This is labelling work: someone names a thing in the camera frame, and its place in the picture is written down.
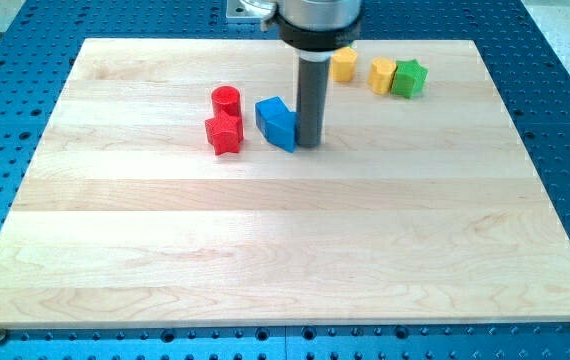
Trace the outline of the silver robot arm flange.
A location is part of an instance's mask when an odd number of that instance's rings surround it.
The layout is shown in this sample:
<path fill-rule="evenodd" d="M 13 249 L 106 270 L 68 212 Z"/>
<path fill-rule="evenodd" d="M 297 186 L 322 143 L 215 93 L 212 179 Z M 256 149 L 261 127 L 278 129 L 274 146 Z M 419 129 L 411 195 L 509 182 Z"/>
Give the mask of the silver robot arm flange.
<path fill-rule="evenodd" d="M 258 19 L 263 31 L 276 26 L 279 38 L 308 52 L 329 52 L 350 45 L 360 35 L 361 0 L 240 0 L 233 17 Z"/>

